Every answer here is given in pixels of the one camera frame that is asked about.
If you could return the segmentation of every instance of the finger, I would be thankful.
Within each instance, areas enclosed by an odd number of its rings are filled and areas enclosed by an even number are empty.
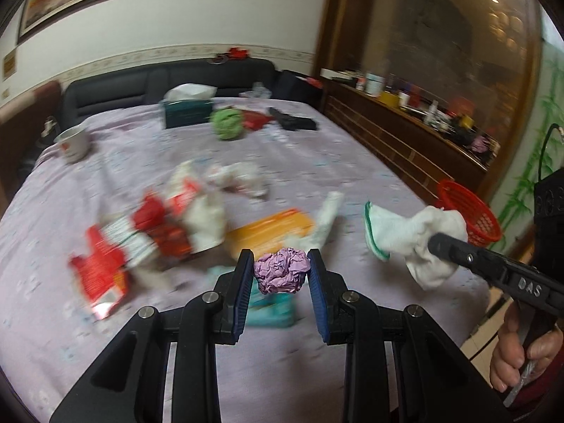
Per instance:
[[[503,381],[499,378],[495,369],[491,365],[490,365],[490,383],[500,393],[503,393],[505,390],[507,390],[507,385],[503,383]]]
[[[504,324],[498,331],[498,342],[501,358],[510,366],[519,369],[525,362],[525,350],[519,343],[519,336],[515,332],[509,332]]]
[[[519,314],[519,306],[516,302],[511,302],[511,305],[505,312],[503,321],[504,326],[507,327],[509,332],[517,332],[519,330]]]
[[[562,331],[555,327],[552,331],[540,336],[535,340],[527,351],[529,359],[541,359],[544,357],[551,360],[562,348]]]
[[[519,370],[506,363],[501,358],[499,349],[497,348],[494,350],[494,353],[492,355],[491,365],[497,373],[497,376],[506,385],[515,386],[517,385],[517,383],[519,383],[519,379],[521,378]]]

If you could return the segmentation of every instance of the floor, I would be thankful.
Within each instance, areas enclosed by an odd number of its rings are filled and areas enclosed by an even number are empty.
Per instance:
[[[490,307],[501,297],[501,290],[498,288],[490,289]],[[462,352],[466,357],[470,358],[474,356],[487,342],[490,340],[500,328],[503,323],[503,317],[505,316],[505,311],[511,303],[511,300],[507,301],[503,307],[498,310],[492,318],[488,319],[484,324],[482,324],[479,329],[466,341],[461,347]],[[497,345],[497,337],[486,347],[483,351],[477,355],[473,360],[472,364],[479,371],[480,374],[490,383],[490,360],[492,358],[493,349]]]

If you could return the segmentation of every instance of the red plastic basket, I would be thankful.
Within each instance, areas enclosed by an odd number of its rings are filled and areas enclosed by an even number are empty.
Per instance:
[[[488,206],[473,192],[450,180],[442,180],[436,187],[437,208],[458,210],[466,221],[468,242],[488,246],[501,238],[501,228]]]

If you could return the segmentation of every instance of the purple bedsheet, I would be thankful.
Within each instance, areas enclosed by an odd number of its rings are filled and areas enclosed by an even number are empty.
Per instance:
[[[314,118],[320,129],[286,132],[269,125],[236,141],[219,141],[209,124],[162,130],[157,106],[109,111],[84,122],[94,141],[86,159],[68,166],[55,148],[47,149],[9,206],[0,223],[0,365],[41,423],[140,307],[183,306],[211,289],[208,267],[230,264],[221,250],[205,252],[169,271],[175,291],[137,289],[97,323],[73,286],[67,261],[71,253],[87,252],[87,227],[106,215],[133,211],[146,189],[163,190],[174,167],[187,159],[202,170],[213,162],[253,161],[267,174],[266,201],[224,195],[231,227],[289,207],[315,214],[327,192],[342,191],[345,203],[324,259],[349,288],[383,306],[422,305],[459,345],[483,316],[487,284],[470,272],[458,270],[438,290],[424,292],[401,259],[383,263],[368,251],[362,219],[367,200],[402,215],[424,205],[345,131],[304,104],[217,101],[257,111],[275,106]],[[235,347],[218,347],[225,422],[339,421],[344,349],[322,343],[307,286],[297,303],[300,320],[294,327],[248,327]],[[168,381],[165,421],[170,421],[170,393]],[[394,390],[390,399],[394,405]]]

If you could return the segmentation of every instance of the green crumpled ball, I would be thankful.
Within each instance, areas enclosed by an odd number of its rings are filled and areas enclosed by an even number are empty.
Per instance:
[[[210,121],[221,140],[236,138],[243,131],[243,113],[233,108],[214,111]]]

